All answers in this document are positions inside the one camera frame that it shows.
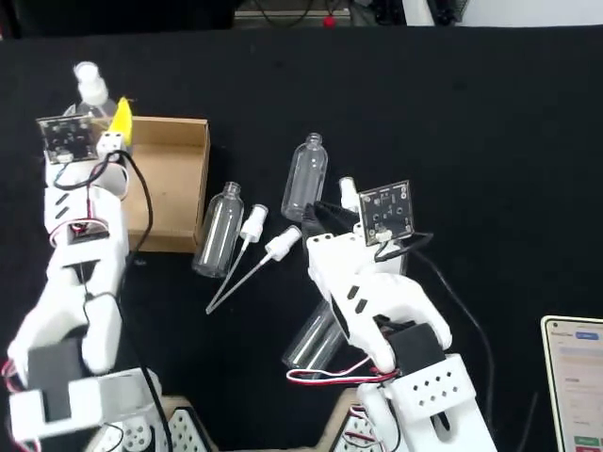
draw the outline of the black cable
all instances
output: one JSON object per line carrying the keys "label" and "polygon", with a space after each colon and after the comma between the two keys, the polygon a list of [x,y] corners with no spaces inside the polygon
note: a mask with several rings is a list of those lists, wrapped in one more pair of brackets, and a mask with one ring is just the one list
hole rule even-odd
{"label": "black cable", "polygon": [[125,433],[123,432],[123,428],[119,428],[117,426],[114,426],[113,424],[108,424],[105,423],[105,425],[107,427],[112,427],[112,428],[116,428],[117,430],[119,430],[122,433],[122,437],[120,438],[119,441],[117,441],[117,444],[115,444],[113,447],[111,447],[110,449],[108,449],[106,452],[113,452],[114,450],[117,450],[117,448],[122,445],[122,441],[123,441],[123,437],[125,436]]}
{"label": "black cable", "polygon": [[396,440],[396,445],[394,446],[393,449],[391,449],[388,452],[396,452],[399,448],[400,443],[402,442],[402,432],[399,429],[399,421],[398,421],[398,417],[396,416],[396,409],[392,405],[391,400],[387,400],[387,406],[389,407],[389,410],[392,413],[392,416],[394,416],[394,421],[396,421],[396,430],[398,431],[398,439]]}
{"label": "black cable", "polygon": [[90,175],[90,177],[87,180],[78,182],[77,184],[68,185],[68,186],[64,186],[63,184],[60,184],[58,182],[58,179],[60,179],[60,176],[63,175],[63,172],[65,172],[65,169],[69,166],[69,163],[66,163],[63,166],[63,168],[61,168],[59,170],[59,172],[57,173],[57,177],[55,178],[55,181],[53,182],[53,186],[55,186],[55,188],[65,190],[65,191],[73,191],[73,190],[77,190],[78,188],[84,188],[85,186],[91,186],[94,181],[96,181],[99,177],[101,177],[103,175],[103,173],[106,170],[106,167],[109,164],[109,160],[110,160],[111,156],[112,155],[121,155],[121,153],[130,155],[126,151],[114,151],[112,153],[108,153],[105,157],[105,160],[103,160],[101,163],[99,163],[98,170],[96,170],[96,171],[93,170],[92,174]]}
{"label": "black cable", "polygon": [[430,243],[433,239],[433,233],[414,233],[413,236],[415,236],[415,235],[418,235],[421,238],[419,238],[418,240],[415,240],[413,243],[411,243],[407,247],[404,247],[400,241],[399,243],[400,243],[401,248],[399,250],[390,251],[384,256],[381,256],[380,254],[382,253],[383,250],[385,250],[385,247],[387,246],[388,242],[382,243],[382,245],[379,247],[377,252],[375,252],[375,259],[374,259],[375,262],[376,263],[377,262],[385,262],[385,261],[389,261],[390,259],[395,259],[395,258],[401,256],[402,254],[408,254],[411,251],[423,248],[425,245]]}
{"label": "black cable", "polygon": [[534,412],[536,411],[536,405],[538,405],[539,396],[540,394],[536,392],[531,397],[530,409],[528,410],[528,417],[526,418],[526,425],[524,426],[524,432],[521,435],[521,441],[519,442],[516,452],[523,452],[526,448],[526,443],[530,437],[531,423],[534,420]]}
{"label": "black cable", "polygon": [[333,13],[337,11],[339,6],[344,2],[344,0],[335,0],[333,7],[330,8],[331,0],[324,0],[324,7],[327,9],[327,12],[330,16],[333,16]]}
{"label": "black cable", "polygon": [[310,9],[312,9],[312,5],[314,4],[314,0],[308,0],[305,11],[300,15],[300,17],[294,19],[293,21],[291,21],[287,24],[281,24],[278,21],[273,21],[272,18],[270,18],[270,16],[268,16],[268,14],[266,13],[266,10],[260,3],[260,0],[253,0],[253,2],[255,3],[255,6],[259,9],[259,11],[262,13],[262,16],[264,16],[264,19],[266,19],[266,22],[268,22],[272,26],[277,26],[277,27],[281,27],[281,28],[290,28],[292,26],[299,24],[308,15],[308,13],[310,12]]}
{"label": "black cable", "polygon": [[139,362],[140,372],[142,373],[142,376],[144,377],[144,380],[147,383],[147,386],[149,387],[149,391],[151,393],[151,398],[153,399],[153,403],[155,404],[155,409],[157,410],[157,413],[159,414],[159,419],[161,420],[161,425],[165,431],[166,440],[168,443],[167,444],[168,451],[173,452],[173,444],[171,443],[171,432],[170,432],[170,426],[168,424],[168,419],[166,417],[166,414],[163,412],[163,409],[161,408],[161,401],[159,400],[159,395],[157,394],[155,385],[153,384],[153,380],[151,379],[151,376],[149,375],[148,365],[146,364],[146,362],[142,356],[142,353],[140,352],[140,348],[134,338],[134,334],[127,327],[127,322],[126,322],[127,316],[124,313],[124,309],[122,307],[122,298],[121,298],[122,290],[123,290],[123,286],[125,283],[125,278],[126,278],[128,269],[134,264],[134,259],[136,258],[136,254],[139,252],[140,248],[142,247],[142,244],[147,239],[147,237],[149,236],[149,233],[153,229],[153,221],[154,221],[153,203],[151,202],[151,193],[149,192],[149,187],[147,186],[147,182],[144,179],[144,176],[142,175],[142,172],[140,171],[136,162],[134,161],[134,159],[132,158],[132,156],[129,153],[127,153],[126,151],[114,151],[114,152],[108,153],[106,155],[105,160],[103,160],[103,162],[99,164],[98,170],[96,172],[94,172],[94,174],[91,175],[91,177],[87,181],[80,182],[80,183],[74,184],[72,186],[62,186],[61,187],[61,186],[57,185],[57,180],[55,180],[55,186],[57,188],[61,188],[61,189],[69,191],[69,190],[75,190],[78,188],[82,188],[84,186],[91,185],[96,179],[101,177],[101,175],[105,172],[106,167],[108,166],[109,160],[113,155],[120,155],[123,158],[125,158],[130,163],[130,165],[132,166],[132,169],[134,170],[137,177],[139,178],[140,185],[142,186],[142,191],[144,192],[144,198],[145,198],[145,201],[147,204],[147,213],[148,213],[149,219],[147,222],[147,227],[145,228],[144,232],[142,233],[140,240],[138,241],[136,246],[133,249],[131,249],[130,253],[128,254],[128,256],[125,259],[125,265],[123,267],[123,272],[122,272],[122,276],[120,278],[120,282],[118,283],[116,294],[113,295],[110,292],[104,292],[104,293],[98,294],[94,297],[99,298],[103,295],[110,295],[111,297],[113,297],[115,299],[115,305],[117,306],[118,312],[120,313],[120,317],[122,318],[123,329],[125,330],[126,334],[128,335],[128,339],[130,340],[130,344],[132,345],[134,354],[137,358],[137,361]]}
{"label": "black cable", "polygon": [[475,318],[471,312],[464,305],[461,298],[456,294],[456,292],[452,289],[442,271],[438,268],[438,266],[425,254],[423,254],[419,250],[414,250],[413,254],[424,264],[426,264],[429,268],[433,270],[433,272],[440,279],[440,282],[444,285],[450,297],[454,300],[454,302],[461,308],[464,314],[471,320],[471,323],[475,326],[476,330],[480,334],[480,339],[483,342],[483,347],[486,350],[486,359],[488,361],[488,384],[486,388],[486,408],[485,408],[485,418],[486,423],[488,425],[488,429],[490,433],[493,434],[493,425],[492,425],[492,411],[494,405],[494,376],[495,376],[495,362],[494,362],[494,353],[492,352],[492,346],[490,345],[490,340],[486,335],[485,331],[480,325],[480,322],[477,318]]}

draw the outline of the black tablecloth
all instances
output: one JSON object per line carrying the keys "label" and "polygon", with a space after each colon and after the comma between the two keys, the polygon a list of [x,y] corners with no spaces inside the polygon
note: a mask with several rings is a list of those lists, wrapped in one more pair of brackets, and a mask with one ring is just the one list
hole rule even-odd
{"label": "black tablecloth", "polygon": [[[324,135],[337,180],[412,180],[426,251],[492,339],[500,450],[519,440],[533,390],[537,450],[552,450],[539,319],[602,316],[600,181],[603,28],[212,32],[0,44],[0,344],[44,285],[41,141],[35,118],[76,98],[72,66],[97,62],[139,115],[208,118],[208,194],[227,180],[279,214],[290,157]],[[262,255],[252,247],[242,267]],[[287,384],[281,354],[318,302],[298,247],[214,315],[218,282],[190,256],[147,254],[124,303],[167,394],[188,397],[224,449],[314,444],[335,388]],[[483,401],[479,337],[420,262],[410,265],[449,322]],[[344,351],[338,360],[351,363]],[[128,348],[119,368],[133,365]],[[6,398],[2,395],[2,405]]]}

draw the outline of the robotic arm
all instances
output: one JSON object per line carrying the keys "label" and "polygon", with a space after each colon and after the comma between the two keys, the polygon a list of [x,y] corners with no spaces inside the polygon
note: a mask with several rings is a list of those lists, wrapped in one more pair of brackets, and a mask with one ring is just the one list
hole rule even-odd
{"label": "robotic arm", "polygon": [[[129,250],[121,204],[128,167],[115,153],[126,151],[123,135],[105,132],[93,147],[82,148],[79,137],[86,135],[89,118],[44,121],[44,223],[55,251],[38,304],[8,347],[11,368],[25,388],[9,399],[12,436],[22,443],[103,424],[134,434],[153,427],[155,451],[165,450],[165,432],[141,370],[108,374],[120,342],[115,298]],[[69,337],[83,326],[83,337]],[[161,394],[156,375],[150,377]],[[150,433],[136,438],[140,450],[151,441]]]}
{"label": "robotic arm", "polygon": [[[370,218],[391,217],[382,207],[383,216],[371,212]],[[350,345],[381,373],[399,370],[395,379],[358,388],[379,440],[389,452],[496,451],[461,356],[445,354],[452,342],[448,324],[421,286],[399,274],[401,256],[375,263],[377,252],[399,246],[382,221],[370,233],[385,239],[367,247],[365,213],[353,233],[308,239],[308,273]]]}

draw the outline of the red object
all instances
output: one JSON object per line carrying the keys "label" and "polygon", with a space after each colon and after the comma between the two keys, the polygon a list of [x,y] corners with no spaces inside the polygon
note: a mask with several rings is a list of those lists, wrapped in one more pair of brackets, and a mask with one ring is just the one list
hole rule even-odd
{"label": "red object", "polygon": [[325,18],[322,20],[322,26],[325,28],[335,28],[335,17],[325,16]]}

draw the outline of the bottle cap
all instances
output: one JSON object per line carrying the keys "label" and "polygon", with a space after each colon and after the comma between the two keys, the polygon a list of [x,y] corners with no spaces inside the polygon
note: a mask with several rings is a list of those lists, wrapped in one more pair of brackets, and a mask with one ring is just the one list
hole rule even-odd
{"label": "bottle cap", "polygon": [[268,208],[262,204],[255,204],[249,217],[243,223],[240,236],[243,240],[257,243],[264,230],[264,220],[268,214]]}
{"label": "bottle cap", "polygon": [[98,71],[98,66],[90,61],[82,61],[73,68],[77,77],[77,89],[85,104],[100,106],[109,98],[105,80]]}
{"label": "bottle cap", "polygon": [[358,192],[353,178],[348,176],[339,179],[339,188],[341,189],[341,206],[357,214],[359,210]]}
{"label": "bottle cap", "polygon": [[302,231],[297,226],[289,226],[286,230],[274,237],[265,246],[267,256],[270,256],[276,262],[280,262],[287,254],[291,247],[302,238]]}

